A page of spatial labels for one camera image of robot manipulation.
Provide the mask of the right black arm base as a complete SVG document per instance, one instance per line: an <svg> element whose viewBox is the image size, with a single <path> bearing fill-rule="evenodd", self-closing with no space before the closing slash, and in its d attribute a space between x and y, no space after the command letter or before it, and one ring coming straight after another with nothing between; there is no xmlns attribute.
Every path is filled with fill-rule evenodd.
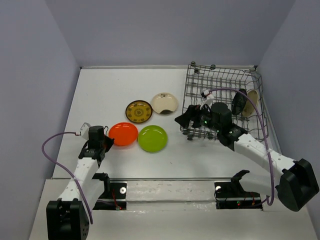
<svg viewBox="0 0 320 240"><path fill-rule="evenodd" d="M214 198L217 210L263 209L261 196L257 192L245 191L240 184L249 170L237 172L230 181L214 183Z"/></svg>

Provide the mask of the cream floral plate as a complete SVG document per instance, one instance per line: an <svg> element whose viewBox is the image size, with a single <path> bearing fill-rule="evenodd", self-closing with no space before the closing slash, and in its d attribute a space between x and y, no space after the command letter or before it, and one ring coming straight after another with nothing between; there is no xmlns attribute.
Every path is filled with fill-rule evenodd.
<svg viewBox="0 0 320 240"><path fill-rule="evenodd" d="M251 89L247 92L248 100L242 111L242 116L244 118L249 118L252 114L256 112L255 108L258 106L259 93L255 89Z"/></svg>

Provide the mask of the black plate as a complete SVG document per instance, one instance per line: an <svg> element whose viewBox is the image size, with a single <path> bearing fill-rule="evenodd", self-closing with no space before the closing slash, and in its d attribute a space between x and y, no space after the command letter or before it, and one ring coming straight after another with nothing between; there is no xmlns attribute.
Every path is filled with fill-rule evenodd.
<svg viewBox="0 0 320 240"><path fill-rule="evenodd" d="M247 91L244 88L238 90L231 103L231 113L234 116L240 115L247 103Z"/></svg>

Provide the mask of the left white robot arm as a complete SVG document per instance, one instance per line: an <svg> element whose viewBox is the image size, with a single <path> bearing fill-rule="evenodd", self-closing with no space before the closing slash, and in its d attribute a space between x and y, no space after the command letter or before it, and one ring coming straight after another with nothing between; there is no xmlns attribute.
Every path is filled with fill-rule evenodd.
<svg viewBox="0 0 320 240"><path fill-rule="evenodd" d="M85 240L93 224L93 208L99 197L110 194L111 183L107 173L98 170L114 139L106 135L108 126L84 123L73 135L85 139L74 171L44 156L70 175L64 191L46 206L47 235L50 240Z"/></svg>

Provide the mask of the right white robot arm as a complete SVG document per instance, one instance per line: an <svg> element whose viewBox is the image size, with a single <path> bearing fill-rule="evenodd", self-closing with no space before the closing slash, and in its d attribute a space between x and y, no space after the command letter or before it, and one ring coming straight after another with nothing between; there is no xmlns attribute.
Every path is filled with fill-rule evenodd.
<svg viewBox="0 0 320 240"><path fill-rule="evenodd" d="M183 129L206 127L213 130L223 146L267 170L270 177L261 184L262 189L266 190L265 195L276 197L291 211L298 212L320 191L309 161L304 158L294 160L269 149L233 123L232 112L225 103L190 105L174 120Z"/></svg>

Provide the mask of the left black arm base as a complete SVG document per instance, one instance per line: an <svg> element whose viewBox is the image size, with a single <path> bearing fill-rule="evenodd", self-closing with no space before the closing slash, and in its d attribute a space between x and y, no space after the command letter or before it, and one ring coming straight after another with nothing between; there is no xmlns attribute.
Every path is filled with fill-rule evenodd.
<svg viewBox="0 0 320 240"><path fill-rule="evenodd" d="M124 211L127 209L127 182L110 180L107 173L95 173L93 180L103 182L104 191L98 198L93 210Z"/></svg>

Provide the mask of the orange plate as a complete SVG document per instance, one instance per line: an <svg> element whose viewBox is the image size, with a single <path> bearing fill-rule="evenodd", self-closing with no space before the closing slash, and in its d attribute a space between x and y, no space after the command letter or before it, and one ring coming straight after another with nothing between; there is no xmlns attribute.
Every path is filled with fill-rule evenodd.
<svg viewBox="0 0 320 240"><path fill-rule="evenodd" d="M131 145L138 137L137 127L130 122L119 122L113 125L108 132L108 137L114 139L116 146Z"/></svg>

